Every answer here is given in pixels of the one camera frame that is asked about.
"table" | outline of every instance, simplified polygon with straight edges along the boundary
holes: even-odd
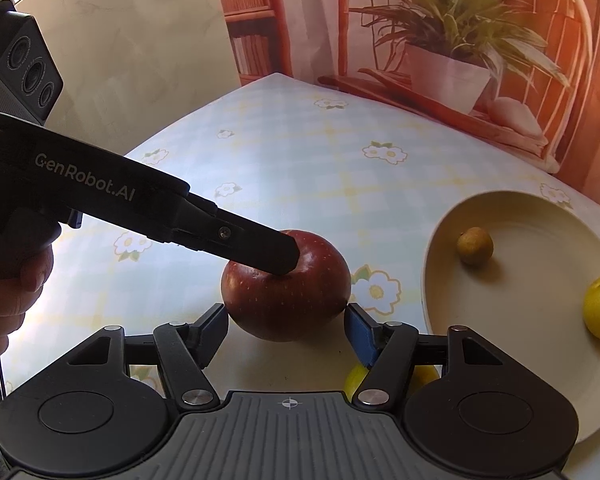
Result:
[[[423,332],[427,242],[462,199],[495,189],[535,193],[600,237],[600,206],[515,157],[404,110],[283,75],[189,114],[128,157],[238,215],[327,238],[349,264],[358,303],[378,320]],[[65,227],[54,249],[54,272],[2,359],[8,389],[105,325],[151,333],[165,322],[193,322],[221,301],[225,261],[210,254],[93,218],[79,230]],[[370,283],[382,294],[369,294]],[[229,389],[339,390],[355,362],[341,319],[288,344],[232,323],[206,374],[221,397]],[[156,385],[153,368],[133,374]],[[576,447],[566,473],[600,480],[600,432]]]

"white flower print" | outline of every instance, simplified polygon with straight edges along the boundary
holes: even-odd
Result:
[[[118,256],[118,261],[130,258],[134,262],[138,261],[140,254],[151,247],[152,242],[144,235],[126,231],[113,242],[114,252]]]
[[[351,301],[365,310],[375,310],[389,316],[400,301],[400,282],[389,277],[384,270],[371,271],[360,267],[351,278]]]
[[[561,189],[555,189],[555,187],[548,186],[547,184],[540,184],[540,194],[549,202],[553,202],[563,208],[573,209],[571,199]]]
[[[331,110],[332,108],[344,110],[349,104],[346,101],[339,101],[336,99],[318,99],[314,105],[319,108],[326,108],[327,110]]]
[[[242,188],[235,182],[225,182],[221,186],[216,187],[215,197],[218,198],[219,196],[229,196],[237,191],[240,191],[241,189]]]
[[[217,134],[218,139],[228,139],[235,134],[231,130],[220,130]]]
[[[362,152],[368,158],[379,158],[393,165],[403,162],[407,158],[407,153],[390,142],[380,144],[380,142],[373,141],[370,146],[363,148]]]
[[[140,160],[140,162],[142,162],[143,164],[147,164],[148,166],[155,166],[167,155],[169,155],[169,152],[160,148],[159,150],[155,150],[154,152],[145,153],[144,157]]]

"wall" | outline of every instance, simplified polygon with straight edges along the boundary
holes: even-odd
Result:
[[[293,77],[317,83],[337,63],[338,0],[284,0]]]
[[[126,153],[240,85],[220,0],[21,0],[64,79],[46,126]]]

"red apple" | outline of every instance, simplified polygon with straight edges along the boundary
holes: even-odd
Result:
[[[285,276],[229,262],[220,289],[229,315],[243,330],[268,341],[295,341],[336,317],[349,301],[351,274],[324,238],[286,230],[300,259]]]

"potted plant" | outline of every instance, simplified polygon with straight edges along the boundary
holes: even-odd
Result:
[[[398,0],[349,10],[372,16],[364,27],[381,25],[376,46],[403,44],[414,91],[459,112],[469,113],[490,78],[500,81],[505,70],[531,82],[525,71],[534,67],[569,84],[542,52],[546,41],[522,24],[524,2]]]

